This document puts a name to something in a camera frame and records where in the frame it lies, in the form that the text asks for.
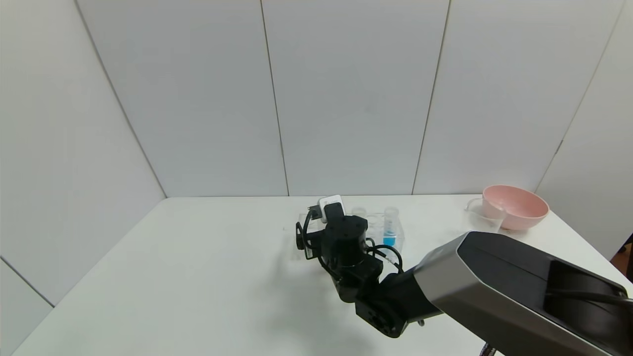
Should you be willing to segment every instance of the black cable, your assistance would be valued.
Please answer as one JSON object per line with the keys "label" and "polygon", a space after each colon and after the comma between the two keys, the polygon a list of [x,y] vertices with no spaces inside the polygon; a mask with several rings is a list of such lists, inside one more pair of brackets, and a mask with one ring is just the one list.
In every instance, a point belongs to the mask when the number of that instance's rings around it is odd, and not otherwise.
{"label": "black cable", "polygon": [[374,247],[370,247],[367,251],[376,251],[376,253],[378,253],[378,249],[380,248],[386,248],[387,250],[392,251],[393,253],[396,254],[396,257],[398,258],[398,264],[394,264],[397,268],[398,268],[398,273],[403,273],[403,264],[402,264],[402,256],[400,255],[400,252],[398,252],[398,250],[396,250],[393,246],[389,246],[389,245],[375,245]]}
{"label": "black cable", "polygon": [[387,255],[383,251],[374,250],[373,252],[375,254],[377,254],[378,256],[386,259],[390,264],[393,264],[394,266],[396,266],[396,268],[398,269],[398,274],[404,273],[404,270],[402,269],[402,266],[398,265],[396,262],[393,262],[392,260],[389,260],[387,258]]}
{"label": "black cable", "polygon": [[606,303],[611,305],[618,305],[621,307],[627,307],[633,309],[633,299],[624,298],[616,295],[604,295],[599,293],[590,293],[584,291],[568,291],[564,289],[552,289],[549,291],[546,296],[549,297],[558,297],[558,298],[569,298],[569,299],[578,299],[585,300],[587,302],[598,302],[598,303]]}
{"label": "black cable", "polygon": [[[376,241],[374,241],[372,238],[366,238],[365,241],[371,241],[372,248],[376,247]],[[376,250],[374,250],[372,253],[373,253],[373,256],[376,256]]]}

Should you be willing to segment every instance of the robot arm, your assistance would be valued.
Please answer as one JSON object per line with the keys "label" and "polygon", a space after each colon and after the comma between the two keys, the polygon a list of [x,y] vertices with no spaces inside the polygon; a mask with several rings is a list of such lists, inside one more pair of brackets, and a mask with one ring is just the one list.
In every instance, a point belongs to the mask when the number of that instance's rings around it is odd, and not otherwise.
{"label": "robot arm", "polygon": [[342,301],[381,333],[445,313],[507,356],[633,355],[633,301],[612,281],[500,234],[469,232],[379,282],[367,221],[342,202],[311,207],[297,247],[318,258]]}

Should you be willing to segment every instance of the white table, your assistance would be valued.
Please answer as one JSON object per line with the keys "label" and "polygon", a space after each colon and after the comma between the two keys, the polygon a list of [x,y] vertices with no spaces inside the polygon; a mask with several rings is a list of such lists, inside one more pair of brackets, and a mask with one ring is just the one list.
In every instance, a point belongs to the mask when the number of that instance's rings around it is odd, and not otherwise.
{"label": "white table", "polygon": [[[473,196],[350,196],[401,211],[405,269],[457,237]],[[296,251],[310,197],[171,198],[134,227],[61,301],[15,356],[478,355],[484,344],[446,315],[398,339],[342,303],[316,260]],[[633,286],[551,213],[520,239]]]}

